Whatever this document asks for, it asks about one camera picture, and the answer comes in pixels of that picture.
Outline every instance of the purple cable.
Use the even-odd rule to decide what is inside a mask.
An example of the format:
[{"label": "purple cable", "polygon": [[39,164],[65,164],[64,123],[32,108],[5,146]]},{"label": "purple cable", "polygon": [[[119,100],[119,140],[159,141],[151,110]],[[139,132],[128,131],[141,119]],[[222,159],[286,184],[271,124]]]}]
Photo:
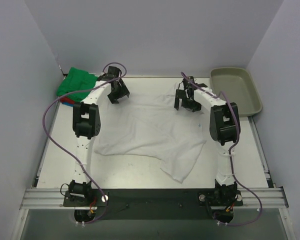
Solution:
[{"label": "purple cable", "polygon": [[[182,77],[183,77],[184,79],[188,80],[188,77],[187,77],[183,72],[181,72],[181,75],[182,75]],[[199,89],[200,91],[202,91],[202,92],[208,94],[209,96],[211,96],[211,97],[213,97],[213,98],[215,98],[215,99],[218,98],[218,96],[215,96],[214,94],[212,94],[212,93],[210,93],[210,92],[208,92],[208,91],[203,90],[201,87],[196,86],[193,82],[188,81],[188,83],[194,85],[197,89]],[[233,158],[232,158],[232,156],[231,156],[231,150],[239,143],[239,139],[240,139],[239,124],[238,124],[238,120],[237,120],[237,118],[236,118],[236,115],[235,115],[235,113],[234,113],[234,110],[232,109],[231,104],[230,104],[230,101],[228,100],[226,94],[225,94],[223,91],[221,91],[220,94],[219,94],[219,96],[220,96],[220,95],[223,95],[223,97],[224,97],[224,99],[225,99],[225,101],[226,101],[226,104],[227,104],[228,107],[229,107],[229,110],[230,110],[231,115],[232,115],[233,120],[234,120],[235,130],[236,130],[236,141],[235,141],[235,143],[229,148],[230,164],[231,164],[231,173],[232,173],[232,175],[233,175],[234,180],[235,180],[242,188],[244,188],[245,190],[247,190],[249,193],[253,194],[253,195],[256,197],[256,199],[259,201],[259,204],[260,204],[260,211],[259,211],[259,214],[258,214],[258,216],[256,216],[256,218],[253,219],[253,220],[246,221],[246,222],[242,222],[242,223],[229,223],[229,224],[225,224],[224,222],[220,222],[220,223],[222,223],[223,225],[227,225],[227,226],[230,226],[230,227],[240,227],[240,226],[244,226],[244,225],[248,225],[248,224],[252,224],[252,223],[256,222],[256,221],[261,217],[261,215],[262,215],[262,212],[263,212],[263,206],[262,206],[261,199],[257,196],[257,194],[255,194],[251,189],[247,188],[247,187],[244,186],[241,182],[239,182],[239,180],[237,179],[237,177],[236,177],[236,175],[235,175],[234,160],[233,160]]]},{"label": "purple cable", "polygon": [[54,100],[54,101],[46,108],[46,110],[44,111],[43,116],[42,116],[42,126],[43,126],[43,130],[44,130],[45,134],[47,135],[47,137],[48,137],[48,138],[49,138],[49,139],[50,139],[57,147],[59,147],[61,150],[65,151],[67,154],[69,154],[71,157],[73,157],[74,160],[76,160],[76,161],[78,162],[78,164],[80,165],[80,167],[81,167],[82,171],[84,172],[84,174],[85,174],[85,175],[88,177],[88,179],[90,179],[91,182],[98,188],[98,190],[101,192],[101,194],[102,194],[104,200],[106,201],[106,202],[105,202],[106,205],[105,205],[105,208],[104,208],[103,213],[102,213],[100,216],[95,217],[93,220],[88,221],[88,222],[85,222],[85,224],[91,224],[91,223],[95,222],[96,220],[99,220],[100,218],[102,218],[102,217],[105,215],[105,213],[106,213],[106,211],[107,211],[107,207],[108,207],[108,205],[107,205],[107,199],[106,199],[106,194],[105,194],[104,191],[101,189],[101,187],[96,183],[96,181],[89,175],[89,173],[86,171],[85,167],[82,165],[82,162],[81,162],[74,154],[72,154],[70,151],[68,151],[67,149],[65,149],[63,146],[61,146],[59,143],[57,143],[56,140],[54,140],[54,139],[52,138],[52,136],[50,135],[50,133],[49,133],[49,131],[47,130],[47,127],[46,127],[46,115],[47,115],[47,112],[49,111],[49,109],[50,109],[55,103],[57,103],[60,99],[66,97],[66,96],[68,96],[68,95],[71,95],[71,94],[86,93],[86,92],[91,92],[91,91],[97,90],[97,89],[99,89],[100,87],[102,87],[102,86],[104,86],[104,85],[106,85],[106,84],[112,83],[112,82],[114,82],[114,81],[116,81],[116,80],[119,80],[120,78],[123,78],[123,77],[127,74],[127,69],[126,69],[126,67],[125,67],[124,65],[122,65],[121,63],[119,63],[119,62],[110,62],[110,63],[108,63],[108,64],[103,68],[102,71],[105,72],[106,68],[107,68],[108,66],[112,65],[112,64],[117,64],[117,65],[120,65],[121,67],[123,67],[123,69],[124,69],[124,74],[123,74],[122,76],[120,76],[120,77],[111,79],[111,80],[109,80],[109,81],[105,81],[103,84],[101,84],[101,85],[99,85],[99,86],[96,86],[96,87],[94,87],[94,88],[86,89],[86,90],[71,91],[71,92],[68,92],[68,93],[66,93],[66,94],[64,94],[64,95],[62,95],[62,96],[59,96],[56,100]]}]

